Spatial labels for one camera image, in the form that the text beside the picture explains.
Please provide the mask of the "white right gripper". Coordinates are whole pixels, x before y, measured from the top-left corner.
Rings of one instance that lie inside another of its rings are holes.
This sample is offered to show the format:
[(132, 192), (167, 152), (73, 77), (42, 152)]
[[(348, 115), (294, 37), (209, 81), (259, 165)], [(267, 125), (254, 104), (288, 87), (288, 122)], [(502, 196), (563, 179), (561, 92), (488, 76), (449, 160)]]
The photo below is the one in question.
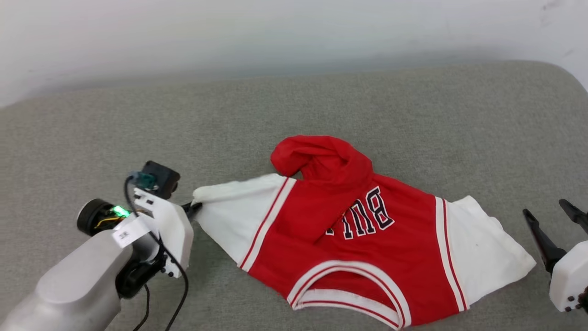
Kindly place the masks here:
[[(569, 219), (588, 233), (588, 215), (566, 199), (559, 205)], [(549, 298), (559, 312), (587, 310), (588, 242), (575, 245), (566, 253), (557, 247), (540, 228), (540, 222), (528, 210), (523, 210), (527, 226), (533, 235), (547, 272), (551, 273)]]

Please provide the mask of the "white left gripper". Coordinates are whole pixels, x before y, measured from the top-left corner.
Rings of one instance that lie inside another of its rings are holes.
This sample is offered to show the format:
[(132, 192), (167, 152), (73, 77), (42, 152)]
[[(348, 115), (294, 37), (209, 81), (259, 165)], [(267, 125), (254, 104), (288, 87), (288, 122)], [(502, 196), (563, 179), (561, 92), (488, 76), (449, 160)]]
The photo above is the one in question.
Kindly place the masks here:
[(190, 221), (202, 209), (202, 203), (185, 203), (176, 205), (168, 200), (134, 188), (134, 206), (139, 214), (139, 222), (156, 235), (170, 252), (164, 266), (164, 272), (174, 278), (181, 278), (182, 272), (189, 266), (189, 259), (194, 239), (194, 230)]

